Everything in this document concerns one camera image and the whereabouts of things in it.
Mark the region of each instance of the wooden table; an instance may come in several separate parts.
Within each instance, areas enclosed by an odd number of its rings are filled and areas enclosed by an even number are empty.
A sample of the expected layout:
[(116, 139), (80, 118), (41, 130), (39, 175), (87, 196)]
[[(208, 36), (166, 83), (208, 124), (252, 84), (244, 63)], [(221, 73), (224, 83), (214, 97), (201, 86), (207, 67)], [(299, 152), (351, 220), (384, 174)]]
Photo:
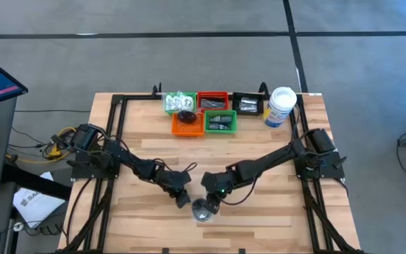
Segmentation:
[[(111, 97), (111, 93), (95, 95), (90, 123), (106, 126)], [(331, 135), (322, 96), (303, 94), (303, 98), (309, 128), (325, 128)], [(222, 172), (233, 162), (257, 159), (283, 147), (290, 140), (291, 129), (289, 121), (277, 130), (270, 130), (260, 116), (238, 116), (235, 135), (177, 138), (171, 134), (171, 117), (162, 109), (160, 100), (129, 101), (124, 124), (123, 139), (138, 157), (162, 158), (174, 170), (198, 163), (190, 172), (192, 182), (186, 185), (193, 200), (205, 197), (200, 185), (204, 172)], [(66, 222), (84, 182), (73, 184)], [(91, 181), (78, 201), (70, 239), (89, 216), (94, 182)], [(345, 189), (332, 179), (322, 179), (321, 184), (329, 219), (351, 246), (359, 248)], [(249, 190), (250, 187), (235, 190), (226, 200), (236, 202)], [(302, 187), (293, 162), (266, 171), (243, 204), (222, 204), (209, 222), (197, 222), (190, 207), (187, 204), (178, 209), (175, 200), (160, 187), (140, 181), (123, 166), (115, 182), (104, 252), (160, 253), (162, 248), (170, 248), (171, 253), (237, 253), (239, 248), (245, 248), (248, 253), (312, 253)], [(320, 221), (316, 219), (316, 222), (319, 242), (324, 248)], [(93, 248), (97, 245), (99, 225), (97, 221)], [(59, 248), (65, 245), (62, 235)]]

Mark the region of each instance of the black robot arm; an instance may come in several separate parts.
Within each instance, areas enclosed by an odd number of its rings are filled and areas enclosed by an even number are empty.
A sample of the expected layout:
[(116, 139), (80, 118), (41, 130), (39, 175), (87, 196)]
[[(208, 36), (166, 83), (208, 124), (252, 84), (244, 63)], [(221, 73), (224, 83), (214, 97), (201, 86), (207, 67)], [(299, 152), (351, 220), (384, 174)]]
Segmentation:
[[(309, 147), (303, 145), (302, 138), (307, 136)], [(264, 171), (288, 160), (309, 154), (323, 155), (335, 150), (325, 130), (315, 129), (305, 133), (285, 147), (255, 160), (242, 160), (226, 167), (226, 172), (205, 172), (202, 185), (206, 188), (207, 198), (203, 206), (213, 214), (219, 211), (221, 201), (233, 190), (253, 184)]]
[[(88, 155), (84, 162), (68, 161), (67, 163), (72, 167), (84, 165), (110, 171), (117, 161), (131, 168), (134, 175), (140, 180), (161, 187), (176, 200), (179, 208), (190, 202), (184, 187), (191, 181), (187, 171), (165, 170), (165, 164), (161, 160), (140, 159), (131, 153), (128, 147), (123, 148), (119, 145), (118, 142), (124, 144), (123, 141), (110, 139), (106, 132), (98, 126), (81, 124), (70, 142), (66, 142), (56, 135), (52, 139), (70, 151), (84, 152)], [(98, 144), (100, 140), (104, 140), (102, 146)]]

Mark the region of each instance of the black leg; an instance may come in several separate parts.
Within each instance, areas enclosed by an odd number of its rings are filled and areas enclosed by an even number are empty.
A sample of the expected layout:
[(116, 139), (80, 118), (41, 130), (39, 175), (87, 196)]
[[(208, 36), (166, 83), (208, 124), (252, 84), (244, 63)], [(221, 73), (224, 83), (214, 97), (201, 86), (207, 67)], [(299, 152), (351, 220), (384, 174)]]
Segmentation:
[(18, 186), (63, 200), (68, 200), (71, 194), (71, 187), (43, 179), (40, 176), (8, 164), (4, 165), (1, 181), (4, 183), (14, 182)]

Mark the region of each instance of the gray floor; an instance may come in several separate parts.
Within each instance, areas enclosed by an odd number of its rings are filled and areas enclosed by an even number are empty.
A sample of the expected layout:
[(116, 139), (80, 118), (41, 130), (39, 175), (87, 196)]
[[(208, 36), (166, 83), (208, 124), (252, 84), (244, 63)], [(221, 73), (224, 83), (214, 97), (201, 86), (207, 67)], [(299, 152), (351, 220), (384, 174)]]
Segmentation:
[[(290, 2), (297, 31), (406, 30), (404, 0)], [(287, 30), (283, 2), (0, 0), (0, 34), (203, 30)], [(309, 91), (324, 94), (336, 145), (348, 157), (347, 185), (362, 248), (406, 253), (406, 175), (395, 157), (396, 139), (406, 132), (406, 37), (298, 42)], [(248, 92), (261, 81), (299, 91), (288, 37), (0, 40), (0, 66), (30, 89), (18, 109), (88, 110), (95, 92), (146, 92), (159, 82), (165, 91)], [(87, 118), (17, 113), (13, 125), (46, 141)], [(32, 144), (16, 133), (11, 142)], [(406, 148), (400, 154), (406, 166)], [(23, 166), (68, 179), (63, 162)], [(58, 240), (21, 234), (18, 253), (53, 251)]]

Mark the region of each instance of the white cylindrical container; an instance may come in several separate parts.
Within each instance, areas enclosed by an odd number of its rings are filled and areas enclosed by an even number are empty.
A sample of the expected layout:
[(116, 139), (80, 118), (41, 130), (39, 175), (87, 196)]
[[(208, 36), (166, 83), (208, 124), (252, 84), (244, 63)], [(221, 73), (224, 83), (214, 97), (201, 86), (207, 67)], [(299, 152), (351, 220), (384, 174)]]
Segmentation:
[(278, 128), (293, 110), (296, 102), (297, 95), (289, 87), (275, 89), (262, 116), (264, 124), (270, 128)]

